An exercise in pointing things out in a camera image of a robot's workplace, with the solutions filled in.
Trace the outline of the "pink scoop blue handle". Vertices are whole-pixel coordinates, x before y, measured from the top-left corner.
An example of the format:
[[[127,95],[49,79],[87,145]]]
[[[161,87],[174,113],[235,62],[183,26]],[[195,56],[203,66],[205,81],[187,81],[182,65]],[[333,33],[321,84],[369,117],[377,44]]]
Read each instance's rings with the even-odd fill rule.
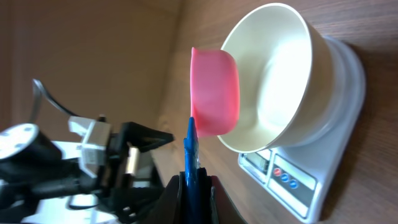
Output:
[[[199,138],[230,132],[239,118],[239,78],[234,59],[224,50],[192,48],[190,118],[183,140],[185,179],[181,186],[184,223],[217,223],[215,186],[200,166]]]

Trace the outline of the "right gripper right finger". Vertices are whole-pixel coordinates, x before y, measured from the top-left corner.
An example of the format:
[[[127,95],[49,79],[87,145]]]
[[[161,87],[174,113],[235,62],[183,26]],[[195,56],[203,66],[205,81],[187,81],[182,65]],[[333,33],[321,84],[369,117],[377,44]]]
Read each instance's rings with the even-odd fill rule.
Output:
[[[206,169],[198,169],[200,184],[200,223],[202,224],[247,224],[220,179],[207,175]]]

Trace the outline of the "white digital kitchen scale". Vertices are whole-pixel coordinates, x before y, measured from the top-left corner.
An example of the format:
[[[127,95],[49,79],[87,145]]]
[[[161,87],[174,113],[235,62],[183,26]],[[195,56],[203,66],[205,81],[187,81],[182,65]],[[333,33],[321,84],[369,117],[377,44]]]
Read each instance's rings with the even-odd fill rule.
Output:
[[[326,123],[296,146],[240,154],[238,164],[302,223],[316,223],[366,94],[364,68],[345,43],[326,36],[335,90]]]

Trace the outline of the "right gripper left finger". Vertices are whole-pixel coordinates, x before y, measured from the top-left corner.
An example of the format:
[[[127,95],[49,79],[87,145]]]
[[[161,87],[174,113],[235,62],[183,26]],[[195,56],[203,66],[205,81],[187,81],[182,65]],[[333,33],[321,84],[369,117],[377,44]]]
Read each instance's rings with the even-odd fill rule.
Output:
[[[143,224],[186,224],[187,199],[185,173],[170,179],[153,210],[142,221]]]

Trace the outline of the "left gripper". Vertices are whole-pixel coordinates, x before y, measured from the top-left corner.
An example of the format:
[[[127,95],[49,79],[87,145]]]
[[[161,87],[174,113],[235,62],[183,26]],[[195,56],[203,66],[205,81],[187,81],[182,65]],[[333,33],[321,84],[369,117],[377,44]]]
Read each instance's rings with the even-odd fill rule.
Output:
[[[106,171],[99,193],[99,211],[116,217],[119,223],[143,223],[154,209],[164,186],[155,167],[149,175],[138,177],[130,168],[139,157],[174,141],[171,133],[148,128],[135,122],[123,123],[119,134],[111,136]]]

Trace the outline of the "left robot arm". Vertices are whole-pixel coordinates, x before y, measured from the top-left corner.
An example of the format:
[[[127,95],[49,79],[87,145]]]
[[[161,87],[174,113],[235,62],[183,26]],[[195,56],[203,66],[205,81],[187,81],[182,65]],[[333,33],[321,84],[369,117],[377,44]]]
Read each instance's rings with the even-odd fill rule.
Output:
[[[133,122],[115,134],[108,123],[78,117],[70,130],[80,143],[58,146],[32,123],[1,133],[1,221],[19,223],[41,200],[80,194],[94,196],[93,206],[121,223],[145,219],[163,188],[133,187],[130,149],[157,149],[172,142],[172,134]]]

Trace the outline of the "white bowl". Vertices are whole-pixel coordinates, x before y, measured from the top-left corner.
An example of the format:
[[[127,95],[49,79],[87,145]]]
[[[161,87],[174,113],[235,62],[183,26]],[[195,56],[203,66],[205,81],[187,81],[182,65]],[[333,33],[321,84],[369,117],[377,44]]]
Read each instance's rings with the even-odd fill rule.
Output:
[[[295,145],[315,130],[335,85],[324,38],[291,6],[270,3],[242,18],[223,50],[239,73],[239,119],[220,141],[232,151]]]

